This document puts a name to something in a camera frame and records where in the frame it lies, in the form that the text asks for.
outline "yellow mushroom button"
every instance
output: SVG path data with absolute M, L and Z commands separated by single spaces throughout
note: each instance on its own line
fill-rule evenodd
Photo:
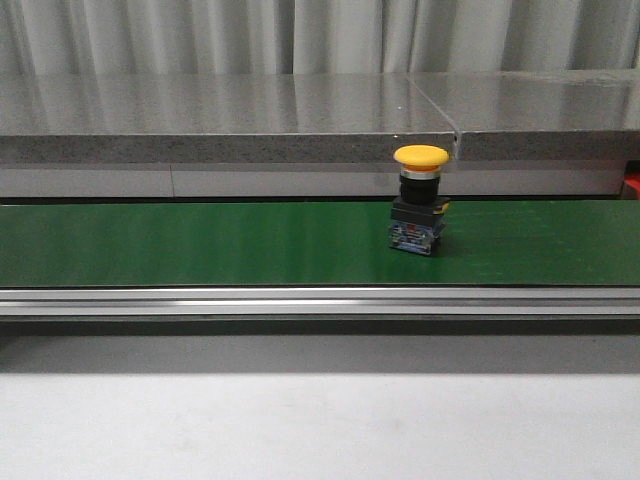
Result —
M 449 153 L 433 145 L 408 145 L 399 148 L 393 158 L 407 170 L 418 172 L 437 170 L 449 161 Z

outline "white curtain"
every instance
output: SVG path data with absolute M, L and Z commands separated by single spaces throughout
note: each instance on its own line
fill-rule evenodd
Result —
M 0 73 L 637 68 L 640 0 L 0 0 Z

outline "white floor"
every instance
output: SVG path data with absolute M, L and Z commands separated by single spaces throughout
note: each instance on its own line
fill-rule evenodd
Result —
M 638 337 L 0 343 L 0 478 L 637 479 Z

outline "aluminum rail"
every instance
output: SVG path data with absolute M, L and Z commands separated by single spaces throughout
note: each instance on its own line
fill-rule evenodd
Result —
M 538 316 L 640 319 L 636 287 L 291 287 L 0 290 L 0 319 L 89 316 Z

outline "red object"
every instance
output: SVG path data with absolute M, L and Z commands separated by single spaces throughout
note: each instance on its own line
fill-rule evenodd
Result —
M 624 177 L 624 183 L 636 191 L 636 196 L 640 200 L 640 173 L 628 173 Z

